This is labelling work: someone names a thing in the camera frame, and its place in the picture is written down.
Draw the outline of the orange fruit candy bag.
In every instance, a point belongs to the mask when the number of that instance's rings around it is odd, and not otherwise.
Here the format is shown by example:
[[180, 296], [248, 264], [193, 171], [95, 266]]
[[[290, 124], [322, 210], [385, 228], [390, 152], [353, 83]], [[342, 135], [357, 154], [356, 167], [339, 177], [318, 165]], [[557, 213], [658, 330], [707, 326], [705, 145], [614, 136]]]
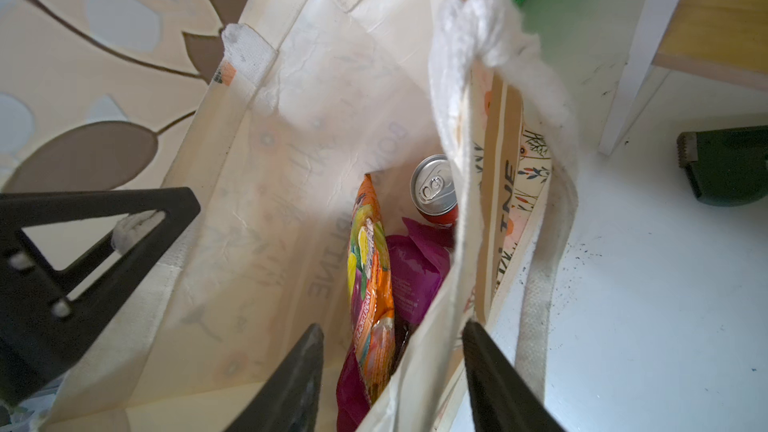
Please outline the orange fruit candy bag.
[[396, 353], [391, 262], [381, 210], [370, 175], [355, 199], [347, 253], [352, 349], [370, 403], [391, 377]]

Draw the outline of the purple grape candy bag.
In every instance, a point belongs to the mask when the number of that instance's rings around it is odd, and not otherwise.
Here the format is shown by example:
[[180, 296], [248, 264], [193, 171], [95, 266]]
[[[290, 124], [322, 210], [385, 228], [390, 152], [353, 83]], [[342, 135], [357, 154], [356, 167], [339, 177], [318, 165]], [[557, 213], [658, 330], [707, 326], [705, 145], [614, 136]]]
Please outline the purple grape candy bag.
[[[422, 322], [444, 278], [450, 270], [452, 232], [405, 218], [407, 233], [386, 237], [393, 284], [394, 355], [390, 374], [397, 369], [408, 340]], [[365, 389], [361, 362], [356, 349], [348, 350], [336, 386], [338, 413], [336, 429], [354, 431], [375, 400]]]

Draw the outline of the red cola can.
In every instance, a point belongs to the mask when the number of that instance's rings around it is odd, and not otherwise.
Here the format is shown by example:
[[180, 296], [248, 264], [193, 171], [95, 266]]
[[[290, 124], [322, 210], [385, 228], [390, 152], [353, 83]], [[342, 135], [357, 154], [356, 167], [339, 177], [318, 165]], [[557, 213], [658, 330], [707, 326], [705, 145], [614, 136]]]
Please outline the red cola can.
[[448, 158], [426, 157], [415, 168], [410, 194], [418, 212], [430, 223], [449, 228], [458, 220], [458, 202]]

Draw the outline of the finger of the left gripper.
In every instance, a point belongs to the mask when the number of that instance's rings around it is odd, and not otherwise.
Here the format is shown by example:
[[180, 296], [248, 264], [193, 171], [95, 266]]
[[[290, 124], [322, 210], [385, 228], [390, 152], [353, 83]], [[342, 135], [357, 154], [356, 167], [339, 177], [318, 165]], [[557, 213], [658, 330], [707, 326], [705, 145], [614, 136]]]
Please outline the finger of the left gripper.
[[[74, 300], [69, 293], [112, 254], [111, 235], [57, 270], [25, 232], [147, 211], [165, 216]], [[2, 401], [16, 405], [71, 369], [200, 211], [188, 187], [2, 194]]]

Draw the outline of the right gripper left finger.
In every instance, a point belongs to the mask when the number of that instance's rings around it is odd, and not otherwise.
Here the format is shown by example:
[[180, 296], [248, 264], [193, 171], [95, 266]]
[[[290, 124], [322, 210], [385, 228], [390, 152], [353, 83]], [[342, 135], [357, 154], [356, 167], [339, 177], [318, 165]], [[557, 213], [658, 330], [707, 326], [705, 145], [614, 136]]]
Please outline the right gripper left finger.
[[313, 431], [320, 405], [324, 334], [310, 325], [226, 432]]

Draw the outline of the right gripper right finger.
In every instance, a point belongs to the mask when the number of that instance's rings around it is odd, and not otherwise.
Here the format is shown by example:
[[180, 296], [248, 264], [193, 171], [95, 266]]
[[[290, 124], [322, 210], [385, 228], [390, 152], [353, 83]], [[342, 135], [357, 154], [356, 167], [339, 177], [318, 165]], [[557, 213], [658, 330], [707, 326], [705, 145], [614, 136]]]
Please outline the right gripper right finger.
[[480, 323], [466, 323], [462, 345], [477, 431], [563, 431]]

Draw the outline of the cream canvas tote bag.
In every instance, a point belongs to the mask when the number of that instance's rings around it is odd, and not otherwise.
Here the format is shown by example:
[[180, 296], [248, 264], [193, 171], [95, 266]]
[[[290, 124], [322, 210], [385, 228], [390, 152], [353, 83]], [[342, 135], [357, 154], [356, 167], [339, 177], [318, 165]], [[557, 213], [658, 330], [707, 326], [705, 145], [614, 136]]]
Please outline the cream canvas tote bag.
[[567, 96], [513, 0], [249, 0], [166, 183], [202, 215], [66, 377], [48, 431], [221, 431], [305, 329], [325, 359], [317, 427], [336, 427], [352, 340], [347, 248], [358, 188], [383, 228], [417, 218], [411, 176], [443, 153], [460, 217], [451, 271], [366, 431], [447, 431], [467, 393], [464, 323], [492, 326], [526, 253], [518, 360], [544, 391], [553, 275], [578, 198]]

